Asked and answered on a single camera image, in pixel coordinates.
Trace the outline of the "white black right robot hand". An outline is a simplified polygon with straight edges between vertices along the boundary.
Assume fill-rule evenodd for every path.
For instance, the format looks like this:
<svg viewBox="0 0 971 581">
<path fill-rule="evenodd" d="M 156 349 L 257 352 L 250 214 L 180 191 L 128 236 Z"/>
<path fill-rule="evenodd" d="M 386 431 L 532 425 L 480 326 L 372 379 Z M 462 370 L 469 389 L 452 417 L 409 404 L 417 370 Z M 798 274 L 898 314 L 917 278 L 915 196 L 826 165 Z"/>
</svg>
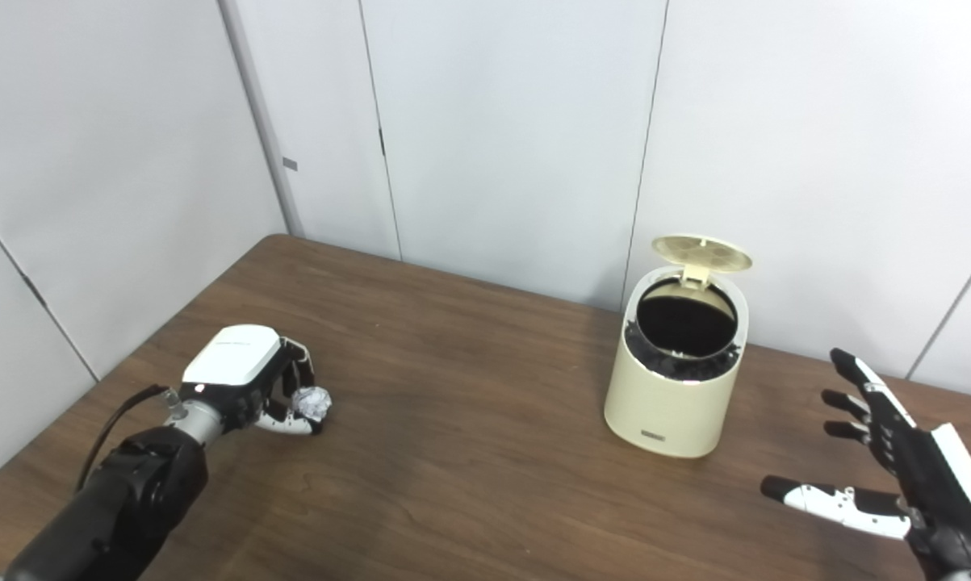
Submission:
<svg viewBox="0 0 971 581">
<path fill-rule="evenodd" d="M 898 493 L 836 488 L 769 475 L 762 496 L 873 536 L 904 541 L 927 580 L 971 580 L 971 454 L 952 424 L 920 428 L 886 382 L 854 354 L 831 350 L 836 372 L 858 395 L 825 390 L 851 422 L 828 420 L 825 434 L 853 439 L 898 482 Z"/>
</svg>

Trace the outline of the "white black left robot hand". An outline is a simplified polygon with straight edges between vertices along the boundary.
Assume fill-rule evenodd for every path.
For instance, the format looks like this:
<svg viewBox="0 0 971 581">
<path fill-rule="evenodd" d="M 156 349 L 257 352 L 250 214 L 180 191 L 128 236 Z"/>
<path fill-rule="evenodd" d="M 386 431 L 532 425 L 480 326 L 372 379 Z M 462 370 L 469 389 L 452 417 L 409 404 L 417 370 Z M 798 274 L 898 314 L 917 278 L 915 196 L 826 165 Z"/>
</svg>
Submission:
<svg viewBox="0 0 971 581">
<path fill-rule="evenodd" d="M 333 405 L 316 385 L 308 347 L 257 324 L 216 333 L 187 365 L 178 393 L 183 415 L 169 424 L 201 445 L 250 427 L 318 435 Z"/>
</svg>

